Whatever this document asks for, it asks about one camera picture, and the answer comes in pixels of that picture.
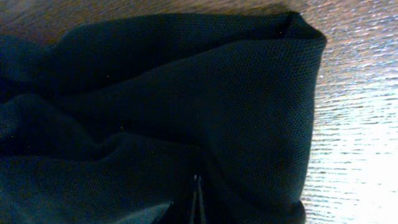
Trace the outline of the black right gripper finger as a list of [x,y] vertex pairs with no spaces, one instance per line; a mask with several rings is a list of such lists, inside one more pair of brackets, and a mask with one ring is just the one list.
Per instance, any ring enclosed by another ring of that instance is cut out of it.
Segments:
[[202,187],[201,187],[201,177],[198,178],[198,198],[199,198],[200,223],[206,224],[203,191],[202,191]]
[[196,211],[196,202],[197,202],[197,175],[193,176],[193,192],[192,192],[192,206],[190,209],[190,221],[189,224],[195,223],[195,211]]

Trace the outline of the black shorts with white logo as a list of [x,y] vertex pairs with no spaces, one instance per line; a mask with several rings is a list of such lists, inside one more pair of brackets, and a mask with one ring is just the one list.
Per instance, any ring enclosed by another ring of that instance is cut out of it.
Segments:
[[326,37],[299,13],[1,37],[2,223],[304,223]]

